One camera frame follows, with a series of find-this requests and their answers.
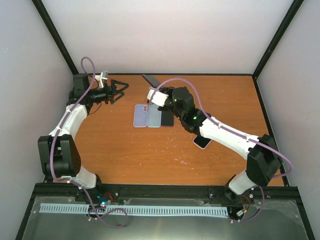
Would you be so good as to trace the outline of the lilac phone case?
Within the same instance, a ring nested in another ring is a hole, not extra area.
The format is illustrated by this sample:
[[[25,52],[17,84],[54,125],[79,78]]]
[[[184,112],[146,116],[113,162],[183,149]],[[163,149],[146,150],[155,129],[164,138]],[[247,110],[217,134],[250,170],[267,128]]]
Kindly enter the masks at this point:
[[[144,128],[147,126],[148,105],[136,104],[133,114],[133,126],[135,128]]]

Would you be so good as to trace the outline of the purple phone black screen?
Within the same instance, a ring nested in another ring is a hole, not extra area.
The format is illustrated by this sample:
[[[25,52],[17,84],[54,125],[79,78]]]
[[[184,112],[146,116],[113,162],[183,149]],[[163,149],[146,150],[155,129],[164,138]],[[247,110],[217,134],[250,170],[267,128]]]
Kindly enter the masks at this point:
[[[173,127],[175,116],[170,111],[162,111],[161,113],[161,126]]]

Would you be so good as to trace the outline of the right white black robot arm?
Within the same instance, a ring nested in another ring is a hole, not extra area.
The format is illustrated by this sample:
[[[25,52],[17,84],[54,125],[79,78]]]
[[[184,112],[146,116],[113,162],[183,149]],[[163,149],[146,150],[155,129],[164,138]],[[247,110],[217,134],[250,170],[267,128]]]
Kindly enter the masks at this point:
[[[195,106],[186,87],[161,88],[150,101],[176,116],[189,133],[218,142],[246,160],[245,170],[225,185],[224,194],[230,201],[255,186],[266,187],[283,163],[273,137],[250,135],[218,121]]]

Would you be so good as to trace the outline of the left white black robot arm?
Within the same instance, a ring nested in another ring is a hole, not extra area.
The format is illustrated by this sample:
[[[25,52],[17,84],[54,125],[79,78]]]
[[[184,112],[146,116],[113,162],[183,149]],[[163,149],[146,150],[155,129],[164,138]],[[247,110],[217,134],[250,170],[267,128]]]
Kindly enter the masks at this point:
[[[94,104],[114,104],[128,87],[128,83],[109,80],[106,71],[98,76],[86,73],[73,76],[73,88],[63,117],[53,131],[37,141],[42,172],[47,178],[87,189],[86,195],[92,201],[103,198],[101,179],[82,166],[75,137]]]

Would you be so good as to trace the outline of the light blue phone case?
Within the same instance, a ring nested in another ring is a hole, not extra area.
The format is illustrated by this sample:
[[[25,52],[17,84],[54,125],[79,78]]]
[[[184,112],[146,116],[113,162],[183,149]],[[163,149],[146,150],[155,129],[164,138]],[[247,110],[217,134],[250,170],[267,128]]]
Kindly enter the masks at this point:
[[[147,127],[159,128],[162,121],[162,112],[158,109],[158,105],[152,104],[148,109]]]

